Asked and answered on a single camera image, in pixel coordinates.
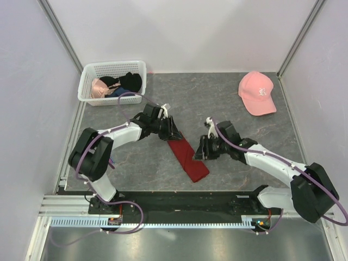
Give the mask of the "dark red cloth napkin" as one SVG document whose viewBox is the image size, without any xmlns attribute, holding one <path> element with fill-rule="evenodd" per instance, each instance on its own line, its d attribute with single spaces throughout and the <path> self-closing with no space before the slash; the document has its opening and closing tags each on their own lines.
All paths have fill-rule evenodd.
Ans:
<svg viewBox="0 0 348 261">
<path fill-rule="evenodd" d="M 210 171 L 202 161 L 193 160 L 195 151 L 185 138 L 168 140 L 167 143 L 192 182 L 199 182 L 209 175 Z"/>
</svg>

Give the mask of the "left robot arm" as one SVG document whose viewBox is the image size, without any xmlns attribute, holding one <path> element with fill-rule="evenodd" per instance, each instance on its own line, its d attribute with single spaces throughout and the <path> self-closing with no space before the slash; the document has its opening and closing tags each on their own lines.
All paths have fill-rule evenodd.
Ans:
<svg viewBox="0 0 348 261">
<path fill-rule="evenodd" d="M 183 139 L 166 105 L 148 103 L 126 123 L 105 130 L 86 128 L 77 140 L 68 164 L 75 170 L 77 178 L 86 182 L 102 199 L 100 206 L 106 213 L 113 214 L 119 209 L 117 190 L 106 174 L 112 151 L 150 134 L 158 135 L 162 141 Z"/>
</svg>

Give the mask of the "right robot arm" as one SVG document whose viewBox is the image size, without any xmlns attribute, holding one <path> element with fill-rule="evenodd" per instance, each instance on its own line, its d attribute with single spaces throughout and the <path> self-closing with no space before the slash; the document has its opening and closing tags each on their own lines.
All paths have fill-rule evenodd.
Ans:
<svg viewBox="0 0 348 261">
<path fill-rule="evenodd" d="M 320 164 L 291 161 L 252 139 L 241 139 L 237 134 L 230 138 L 214 134 L 201 136 L 193 159 L 213 160 L 222 154 L 260 169 L 286 185 L 286 188 L 269 185 L 261 188 L 248 204 L 255 214 L 261 214 L 268 208 L 288 209 L 315 223 L 324 218 L 334 205 L 339 205 L 338 193 Z"/>
</svg>

